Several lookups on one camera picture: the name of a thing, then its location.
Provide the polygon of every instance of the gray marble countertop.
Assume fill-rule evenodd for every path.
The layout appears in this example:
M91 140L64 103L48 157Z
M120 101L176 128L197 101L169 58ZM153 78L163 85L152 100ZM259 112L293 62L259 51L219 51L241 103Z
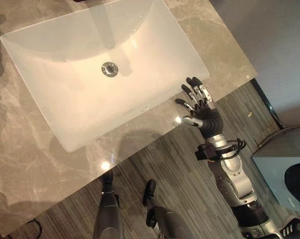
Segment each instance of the gray marble countertop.
M0 36L106 1L0 0ZM199 53L217 101L256 72L208 0L165 0ZM177 126L169 99L79 150L67 153L0 42L0 233L5 236Z

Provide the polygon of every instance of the black cord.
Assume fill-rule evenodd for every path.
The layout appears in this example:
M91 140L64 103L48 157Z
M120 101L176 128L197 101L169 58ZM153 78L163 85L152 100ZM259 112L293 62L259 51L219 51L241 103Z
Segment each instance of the black cord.
M239 155L240 151L246 146L246 142L243 140L240 140L239 138L237 140L229 140L228 143L237 142L237 151L230 157L221 158L221 160L231 159Z
M42 227L41 227L40 222L38 222L37 219L33 219L33 220L27 222L27 224L29 224L29 223L36 223L36 224L37 224L37 226L38 226L38 228L39 228L39 233L38 233L38 235L37 235L37 237L36 237L35 239L39 239L40 236L41 236L41 233L42 233Z

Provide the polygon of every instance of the gray carpet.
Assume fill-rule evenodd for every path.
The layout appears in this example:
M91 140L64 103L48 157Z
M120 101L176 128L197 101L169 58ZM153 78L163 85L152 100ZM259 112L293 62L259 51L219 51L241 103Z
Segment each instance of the gray carpet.
M257 145L278 131L265 105L250 83L217 103L226 138L247 141L242 151L244 169L267 214L280 225L288 215L300 214L280 206L251 160ZM242 238L235 217L219 194L206 162L194 155L203 142L199 131L179 126L114 168L114 186L127 239L153 239L146 227L141 198L146 182L157 181L156 198L186 220L198 239ZM101 183L95 180L37 217L41 239L91 239L100 199ZM34 239L35 224L13 232L12 239Z

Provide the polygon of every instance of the drain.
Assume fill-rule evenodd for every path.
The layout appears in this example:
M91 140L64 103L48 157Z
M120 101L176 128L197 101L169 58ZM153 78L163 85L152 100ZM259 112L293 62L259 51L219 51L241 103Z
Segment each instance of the drain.
M119 72L118 67L113 62L103 63L103 65L101 66L101 70L102 73L108 77L115 77Z

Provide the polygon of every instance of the white sink basin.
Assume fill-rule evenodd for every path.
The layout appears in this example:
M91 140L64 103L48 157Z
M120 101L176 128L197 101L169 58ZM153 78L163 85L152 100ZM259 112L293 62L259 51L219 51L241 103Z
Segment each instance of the white sink basin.
M1 41L67 151L174 96L187 76L208 77L162 0L117 0ZM105 62L117 65L115 77L103 74Z

